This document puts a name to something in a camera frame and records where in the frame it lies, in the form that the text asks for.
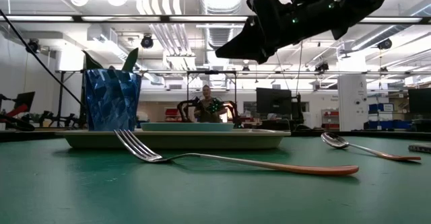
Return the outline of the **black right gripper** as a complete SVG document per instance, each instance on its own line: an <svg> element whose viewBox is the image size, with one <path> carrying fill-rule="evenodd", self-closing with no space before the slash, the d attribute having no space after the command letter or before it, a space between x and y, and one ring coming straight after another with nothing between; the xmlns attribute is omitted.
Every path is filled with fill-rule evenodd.
<svg viewBox="0 0 431 224"><path fill-rule="evenodd" d="M337 12L336 0L246 0L255 13L248 18L242 32L215 51L222 59L246 59L266 63L276 46L295 44L330 30Z"/></svg>

